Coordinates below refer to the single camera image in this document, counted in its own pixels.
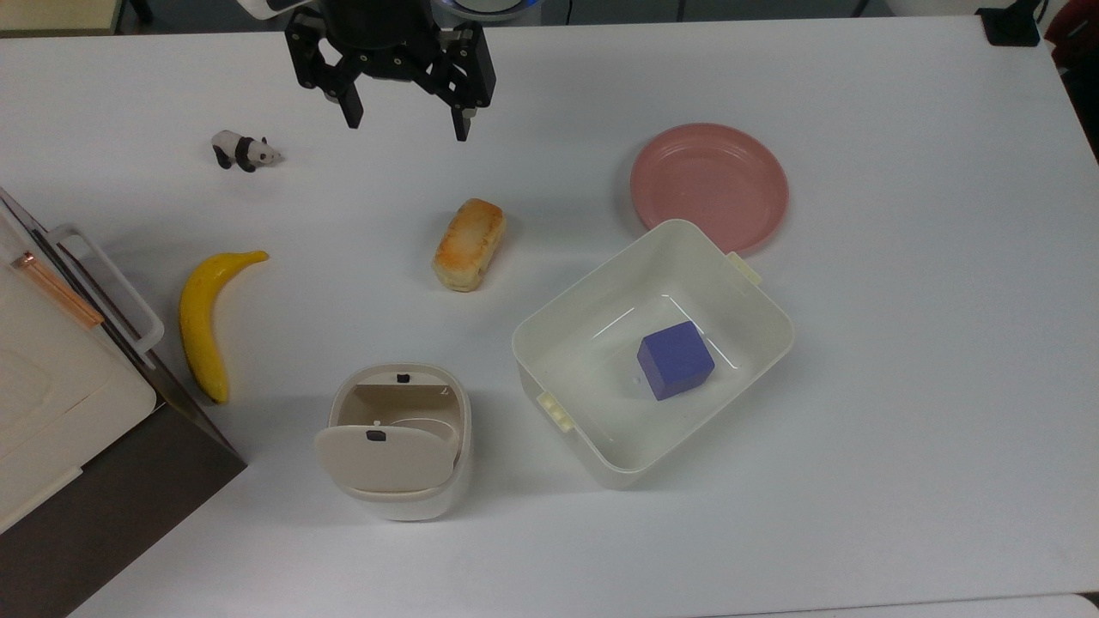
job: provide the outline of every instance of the gray floor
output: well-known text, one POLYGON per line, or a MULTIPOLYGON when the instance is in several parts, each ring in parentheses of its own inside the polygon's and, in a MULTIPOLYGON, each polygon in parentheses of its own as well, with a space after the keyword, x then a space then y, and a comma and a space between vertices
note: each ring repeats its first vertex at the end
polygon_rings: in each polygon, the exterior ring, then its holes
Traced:
MULTIPOLYGON (((857 0, 682 0, 684 21, 845 18, 857 0)), ((287 16, 259 21, 236 0, 148 0, 154 20, 142 24, 127 4, 120 34, 280 31, 287 16)), ((569 0, 545 0, 543 25, 563 25, 569 0)), ((573 0, 569 23, 643 23, 677 21, 680 0, 573 0)), ((889 15, 882 0, 872 0, 866 16, 889 15)))

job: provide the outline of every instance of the white bin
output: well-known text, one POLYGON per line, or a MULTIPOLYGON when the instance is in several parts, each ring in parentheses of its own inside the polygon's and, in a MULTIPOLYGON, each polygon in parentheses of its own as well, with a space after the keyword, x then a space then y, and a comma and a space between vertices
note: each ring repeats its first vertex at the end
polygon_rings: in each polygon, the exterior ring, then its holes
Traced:
POLYGON ((793 343, 758 276, 695 224, 666 221, 519 325, 523 389, 606 487, 624 488, 728 407, 793 343), (641 339, 691 320, 715 368, 657 401, 641 339))

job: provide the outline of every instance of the blue cube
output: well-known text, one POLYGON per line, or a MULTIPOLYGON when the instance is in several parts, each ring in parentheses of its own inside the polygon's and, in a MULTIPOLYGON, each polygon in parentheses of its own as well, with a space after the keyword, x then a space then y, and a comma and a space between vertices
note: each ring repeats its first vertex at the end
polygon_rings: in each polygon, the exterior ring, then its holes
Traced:
POLYGON ((701 385, 713 371, 713 357, 691 321, 642 339, 637 362, 657 401, 701 385))

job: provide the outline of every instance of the banana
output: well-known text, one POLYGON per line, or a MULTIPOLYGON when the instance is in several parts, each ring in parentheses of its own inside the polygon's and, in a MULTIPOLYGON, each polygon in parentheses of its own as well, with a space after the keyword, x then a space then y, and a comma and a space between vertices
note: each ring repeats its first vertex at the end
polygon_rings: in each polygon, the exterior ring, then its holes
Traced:
POLYGON ((213 338, 213 304, 218 293, 244 268, 264 262, 266 252, 219 253, 207 257, 187 278, 179 295, 179 335, 187 364, 214 402, 229 400, 229 378, 213 338))

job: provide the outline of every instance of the toy panda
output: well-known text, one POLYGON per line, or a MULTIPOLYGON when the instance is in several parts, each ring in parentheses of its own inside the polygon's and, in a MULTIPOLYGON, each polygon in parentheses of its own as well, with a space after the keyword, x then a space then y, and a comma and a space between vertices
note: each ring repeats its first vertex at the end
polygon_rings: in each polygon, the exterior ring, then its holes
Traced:
POLYGON ((219 131, 210 143, 218 165, 225 169, 233 167, 235 161, 241 169, 251 173, 256 170, 257 165, 273 165, 282 159, 278 151, 267 145, 267 137, 257 142, 232 131, 219 131))

